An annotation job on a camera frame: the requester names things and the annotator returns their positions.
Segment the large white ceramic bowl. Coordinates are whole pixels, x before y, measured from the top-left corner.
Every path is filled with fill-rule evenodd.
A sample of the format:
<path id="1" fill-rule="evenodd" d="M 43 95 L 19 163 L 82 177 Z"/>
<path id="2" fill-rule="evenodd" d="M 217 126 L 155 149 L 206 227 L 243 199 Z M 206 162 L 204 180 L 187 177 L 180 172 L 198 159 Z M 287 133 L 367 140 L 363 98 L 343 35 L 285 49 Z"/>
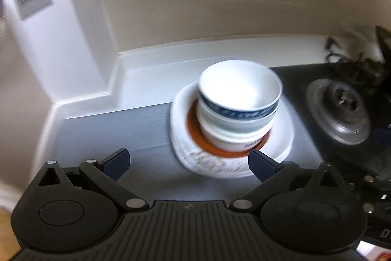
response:
<path id="1" fill-rule="evenodd" d="M 199 122 L 205 123 L 216 133 L 229 137 L 234 135 L 243 138 L 264 136 L 272 128 L 277 111 L 278 109 L 261 119 L 230 119 L 211 110 L 201 99 L 197 100 L 197 117 Z"/>

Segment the blue rimmed white bowl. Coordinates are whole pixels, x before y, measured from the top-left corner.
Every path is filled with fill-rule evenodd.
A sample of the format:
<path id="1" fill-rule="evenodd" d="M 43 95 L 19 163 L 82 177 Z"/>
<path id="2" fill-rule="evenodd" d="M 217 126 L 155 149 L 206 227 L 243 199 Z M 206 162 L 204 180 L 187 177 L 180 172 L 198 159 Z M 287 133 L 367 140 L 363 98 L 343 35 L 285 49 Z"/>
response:
<path id="1" fill-rule="evenodd" d="M 247 60 L 213 64 L 198 80 L 201 101 L 214 113 L 238 121 L 256 121 L 273 114 L 282 89 L 274 71 Z"/>

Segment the orange-brown plastic plate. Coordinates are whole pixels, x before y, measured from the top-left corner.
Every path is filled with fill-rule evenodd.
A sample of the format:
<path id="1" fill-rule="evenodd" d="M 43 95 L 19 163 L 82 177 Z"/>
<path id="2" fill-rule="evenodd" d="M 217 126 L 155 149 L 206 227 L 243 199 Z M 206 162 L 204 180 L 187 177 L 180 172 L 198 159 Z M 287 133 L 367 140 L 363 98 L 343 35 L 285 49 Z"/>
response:
<path id="1" fill-rule="evenodd" d="M 252 149 L 260 150 L 268 141 L 271 130 L 269 129 L 268 132 L 255 144 L 252 146 L 249 150 L 244 150 L 240 152 L 228 152 L 226 150 L 222 150 L 214 146 L 210 143 L 204 137 L 203 133 L 201 132 L 201 126 L 197 119 L 196 115 L 196 107 L 197 107 L 197 99 L 194 100 L 192 103 L 192 106 L 190 107 L 190 110 L 187 113 L 187 130 L 190 133 L 190 136 L 194 140 L 194 142 L 202 148 L 204 151 L 221 158 L 242 158 L 245 156 L 248 156 L 249 152 Z"/>

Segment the cream plastic bowl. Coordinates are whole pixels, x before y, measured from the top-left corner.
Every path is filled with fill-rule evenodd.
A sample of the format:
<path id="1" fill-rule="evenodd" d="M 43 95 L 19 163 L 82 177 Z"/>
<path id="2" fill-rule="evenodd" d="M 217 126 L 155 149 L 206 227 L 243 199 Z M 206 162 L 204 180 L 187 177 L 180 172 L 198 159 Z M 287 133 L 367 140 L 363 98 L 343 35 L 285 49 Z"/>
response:
<path id="1" fill-rule="evenodd" d="M 244 152 L 251 146 L 256 146 L 266 136 L 273 122 L 252 133 L 232 133 L 226 130 L 216 130 L 210 125 L 200 126 L 204 137 L 213 146 L 228 152 Z"/>

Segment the black glass gas stove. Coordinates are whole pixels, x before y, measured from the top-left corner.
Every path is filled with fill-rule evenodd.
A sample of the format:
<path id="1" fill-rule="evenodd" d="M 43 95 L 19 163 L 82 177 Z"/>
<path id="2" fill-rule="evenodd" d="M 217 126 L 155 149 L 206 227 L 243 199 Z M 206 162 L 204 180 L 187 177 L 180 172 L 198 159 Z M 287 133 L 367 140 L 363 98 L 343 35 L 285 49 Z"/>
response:
<path id="1" fill-rule="evenodd" d="M 321 157 L 351 180 L 390 181 L 390 85 L 341 76 L 338 64 L 274 67 Z"/>

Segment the upper white square plate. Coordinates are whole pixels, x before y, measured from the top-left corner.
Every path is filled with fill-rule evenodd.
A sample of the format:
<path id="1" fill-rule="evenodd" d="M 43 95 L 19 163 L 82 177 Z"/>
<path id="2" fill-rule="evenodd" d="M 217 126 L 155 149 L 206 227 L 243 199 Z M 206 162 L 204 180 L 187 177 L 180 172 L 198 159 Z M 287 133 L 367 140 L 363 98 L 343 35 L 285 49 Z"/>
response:
<path id="1" fill-rule="evenodd" d="M 196 99 L 197 83 L 193 82 L 182 88 L 174 97 L 170 108 L 170 133 L 174 133 L 178 138 L 183 139 L 187 130 L 187 113 Z M 274 124 L 272 126 L 293 127 L 292 112 L 289 109 L 288 100 L 283 98 L 280 107 L 276 112 Z"/>

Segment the lower patterned white plate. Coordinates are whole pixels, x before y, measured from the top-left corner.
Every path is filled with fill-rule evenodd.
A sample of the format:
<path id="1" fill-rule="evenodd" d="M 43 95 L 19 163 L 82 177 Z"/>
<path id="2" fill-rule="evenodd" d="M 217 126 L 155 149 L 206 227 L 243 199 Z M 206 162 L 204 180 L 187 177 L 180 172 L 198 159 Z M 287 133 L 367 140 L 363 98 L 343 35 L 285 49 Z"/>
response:
<path id="1" fill-rule="evenodd" d="M 261 142 L 256 149 L 280 163 L 289 155 L 294 136 L 295 129 L 293 127 L 277 125 L 270 130 L 267 141 Z M 248 156 L 221 158 L 196 145 L 188 133 L 185 134 L 183 139 L 178 138 L 174 133 L 170 133 L 170 137 L 174 152 L 180 163 L 196 174 L 217 179 L 252 176 Z"/>

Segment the silver gas burner cap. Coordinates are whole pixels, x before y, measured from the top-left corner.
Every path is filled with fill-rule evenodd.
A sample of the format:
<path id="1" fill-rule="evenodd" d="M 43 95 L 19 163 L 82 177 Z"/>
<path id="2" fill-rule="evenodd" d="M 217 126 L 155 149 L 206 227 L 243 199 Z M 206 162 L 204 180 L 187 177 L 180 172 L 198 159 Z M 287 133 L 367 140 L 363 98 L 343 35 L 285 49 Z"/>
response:
<path id="1" fill-rule="evenodd" d="M 370 135 L 370 117 L 359 93 L 348 83 L 332 79 L 312 81 L 305 98 L 312 117 L 332 139 L 358 145 Z"/>

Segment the grey drying mat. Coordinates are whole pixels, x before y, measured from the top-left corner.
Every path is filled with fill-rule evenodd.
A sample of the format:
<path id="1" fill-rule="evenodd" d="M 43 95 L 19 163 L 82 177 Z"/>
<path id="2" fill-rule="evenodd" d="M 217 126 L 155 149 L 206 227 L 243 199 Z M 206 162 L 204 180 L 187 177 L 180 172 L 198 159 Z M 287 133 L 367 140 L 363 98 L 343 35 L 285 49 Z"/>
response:
<path id="1" fill-rule="evenodd" d="M 130 168 L 119 183 L 148 203 L 155 199 L 230 202 L 257 187 L 254 177 L 213 179 L 187 170 L 178 161 L 169 135 L 170 104 L 67 119 L 49 159 L 61 167 L 102 160 L 120 148 L 130 152 Z"/>

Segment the black pan support grate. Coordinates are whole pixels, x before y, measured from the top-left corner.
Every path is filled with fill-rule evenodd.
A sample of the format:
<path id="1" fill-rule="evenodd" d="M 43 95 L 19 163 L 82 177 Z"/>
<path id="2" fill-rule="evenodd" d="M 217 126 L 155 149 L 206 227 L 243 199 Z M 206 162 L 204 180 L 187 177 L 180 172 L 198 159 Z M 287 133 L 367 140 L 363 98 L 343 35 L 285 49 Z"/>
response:
<path id="1" fill-rule="evenodd" d="M 339 50 L 343 47 L 330 36 L 326 40 L 325 61 L 332 64 L 332 57 L 337 57 L 334 65 L 341 78 L 352 85 L 364 88 L 370 95 L 376 93 L 390 99 L 390 31 L 378 25 L 375 27 L 375 33 L 383 62 L 364 58 L 364 52 L 360 52 L 357 58 L 353 59 L 333 51 L 332 46 Z"/>

